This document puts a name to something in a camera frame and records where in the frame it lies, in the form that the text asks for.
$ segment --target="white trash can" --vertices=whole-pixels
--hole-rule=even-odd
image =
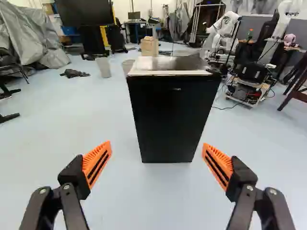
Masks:
[[[125,73],[125,77],[128,75],[130,69],[132,68],[133,64],[134,64],[135,60],[134,59],[129,59],[129,60],[125,60],[121,66],[123,67],[124,73]]]
[[[107,57],[97,57],[96,58],[96,63],[99,67],[99,70],[101,72],[101,76],[103,78],[110,78],[112,77],[111,75],[111,70],[110,70],[110,64],[109,64],[109,59]]]

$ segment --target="chair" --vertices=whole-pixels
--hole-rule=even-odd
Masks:
[[[10,69],[13,69],[13,70],[17,69],[18,70],[17,72],[21,73],[25,81],[29,84],[28,77],[25,74],[22,65],[18,62],[18,58],[13,56],[9,52],[9,50],[5,48],[0,48],[0,88],[3,90],[3,94],[5,95],[12,95],[12,93],[21,91],[21,89],[8,90],[8,88],[5,86],[4,82],[2,81],[3,79],[1,78],[1,76],[7,76],[7,75],[10,75],[11,73],[2,75],[1,72],[7,71]],[[7,115],[7,116],[3,116],[0,114],[0,124],[8,120],[14,119],[16,117],[19,117],[19,116],[20,116],[19,113]]]
[[[10,69],[18,69],[17,72],[21,73],[25,81],[29,84],[28,77],[24,72],[23,66],[19,63],[18,58],[13,56],[9,50],[0,47],[0,77],[3,76],[1,75],[1,72],[7,71]]]

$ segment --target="gray floor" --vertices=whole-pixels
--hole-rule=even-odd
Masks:
[[[276,96],[258,108],[212,109],[191,164],[143,164],[121,69],[122,61],[138,55],[110,57],[110,79],[100,76],[96,62],[74,56],[65,68],[31,76],[29,85],[20,80],[10,86],[22,92],[1,102],[0,113],[21,117],[0,126],[1,228],[17,229],[36,188],[58,186],[58,173],[75,155],[110,140],[113,156],[82,202],[93,230],[225,229],[233,204],[201,158],[203,142],[241,158],[257,173],[259,188],[283,191],[296,228],[306,229],[307,105],[292,100],[277,112],[284,99],[277,85]],[[91,77],[61,77],[66,68]],[[214,105],[234,103],[220,96]],[[64,229],[61,218],[57,227]],[[257,219],[251,229],[259,229]]]

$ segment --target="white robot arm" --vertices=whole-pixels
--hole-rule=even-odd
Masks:
[[[231,37],[235,24],[240,16],[232,11],[228,11],[219,20],[217,20],[210,28],[207,29],[209,37],[204,42],[200,57],[208,58],[212,52],[220,47],[221,39]]]
[[[278,46],[278,43],[275,42],[274,39],[283,39],[284,33],[288,27],[288,24],[290,23],[291,18],[296,17],[300,13],[302,3],[302,0],[284,0],[279,4],[279,20],[272,35],[273,40],[267,42],[260,56],[261,59],[259,59],[259,63],[270,63]]]

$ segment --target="cabinet top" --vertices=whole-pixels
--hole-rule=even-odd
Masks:
[[[212,75],[207,62],[199,58],[199,54],[185,57],[138,57],[134,62],[129,76],[139,75]]]

